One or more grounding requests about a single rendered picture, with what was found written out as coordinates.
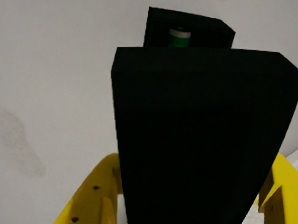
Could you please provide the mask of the green aaa battery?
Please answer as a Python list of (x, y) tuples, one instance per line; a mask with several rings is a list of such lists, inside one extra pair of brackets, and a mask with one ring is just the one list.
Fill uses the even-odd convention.
[(191, 30), (184, 26), (171, 25), (168, 29), (165, 46), (189, 46)]

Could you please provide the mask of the black open box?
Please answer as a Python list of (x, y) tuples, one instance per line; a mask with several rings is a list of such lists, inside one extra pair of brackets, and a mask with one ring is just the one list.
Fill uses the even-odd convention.
[(149, 7), (143, 46), (165, 46), (169, 26), (173, 24), (191, 30), (189, 46), (194, 47), (231, 48), (236, 33), (221, 19)]

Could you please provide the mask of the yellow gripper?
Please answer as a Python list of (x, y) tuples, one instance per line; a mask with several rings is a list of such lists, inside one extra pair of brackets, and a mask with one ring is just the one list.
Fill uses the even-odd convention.
[[(117, 224), (123, 195), (118, 153), (105, 156), (86, 177), (53, 224)], [(264, 224), (298, 224), (298, 171), (278, 152), (259, 191)]]

